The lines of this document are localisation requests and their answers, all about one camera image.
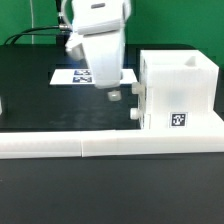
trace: white box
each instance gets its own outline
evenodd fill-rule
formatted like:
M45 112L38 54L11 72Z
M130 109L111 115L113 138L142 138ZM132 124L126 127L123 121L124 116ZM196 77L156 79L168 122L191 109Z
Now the white box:
M142 129L212 125L219 68L198 50L143 50L139 82Z

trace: white robot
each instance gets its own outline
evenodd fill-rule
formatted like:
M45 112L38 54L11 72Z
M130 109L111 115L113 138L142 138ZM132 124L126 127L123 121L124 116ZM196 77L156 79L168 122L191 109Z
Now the white robot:
M120 85L124 57L124 27L131 14L130 0L73 0L73 24L66 16L67 0L62 2L64 20L72 30L66 51L75 60L86 59L97 88ZM120 91L108 92L112 101Z

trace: small white object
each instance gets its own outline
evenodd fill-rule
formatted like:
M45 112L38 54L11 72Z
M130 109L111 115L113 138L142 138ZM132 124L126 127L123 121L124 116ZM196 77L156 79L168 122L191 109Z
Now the small white object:
M108 98L110 101L119 101L121 100L121 91L113 90L111 92L108 92Z
M141 94L143 92L143 85L139 82L132 83L132 94Z
M138 120L142 115L142 112L138 108L131 108L130 117L131 120Z

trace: white platform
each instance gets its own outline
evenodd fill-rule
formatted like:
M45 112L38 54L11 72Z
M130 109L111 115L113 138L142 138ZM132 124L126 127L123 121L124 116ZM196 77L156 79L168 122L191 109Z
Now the white platform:
M224 152L224 128L0 134L0 159L198 152Z

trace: black table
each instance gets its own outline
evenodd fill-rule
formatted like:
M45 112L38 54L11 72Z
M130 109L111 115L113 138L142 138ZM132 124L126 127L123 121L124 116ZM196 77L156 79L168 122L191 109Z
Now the black table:
M125 67L137 73L139 49L164 47L127 47ZM122 87L123 100L112 106L103 90L49 87L55 67L85 67L85 62L74 64L63 48L2 46L0 58L1 132L138 128L128 118L129 107L136 104L128 86ZM220 71L215 106L220 115L222 77ZM108 113L115 118L107 120ZM0 223L223 220L223 153L0 160Z

